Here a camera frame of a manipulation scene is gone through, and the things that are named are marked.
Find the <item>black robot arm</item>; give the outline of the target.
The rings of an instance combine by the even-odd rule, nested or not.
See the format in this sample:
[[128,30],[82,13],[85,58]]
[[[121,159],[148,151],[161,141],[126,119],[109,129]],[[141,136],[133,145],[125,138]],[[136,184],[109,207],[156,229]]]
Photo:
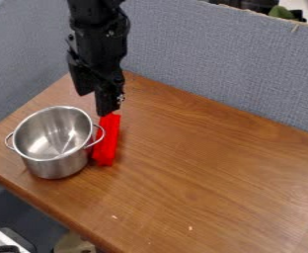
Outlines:
[[66,0],[70,34],[66,63],[76,92],[94,94],[100,117],[120,109],[125,77],[121,61],[128,53],[129,18],[125,0]]

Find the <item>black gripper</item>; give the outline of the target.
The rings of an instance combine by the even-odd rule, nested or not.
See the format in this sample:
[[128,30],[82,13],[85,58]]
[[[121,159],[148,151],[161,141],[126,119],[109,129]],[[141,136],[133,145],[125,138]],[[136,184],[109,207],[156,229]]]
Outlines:
[[121,60],[128,52],[128,18],[114,18],[100,24],[69,19],[66,61],[74,90],[80,96],[94,90],[96,113],[105,117],[121,107],[124,75]]

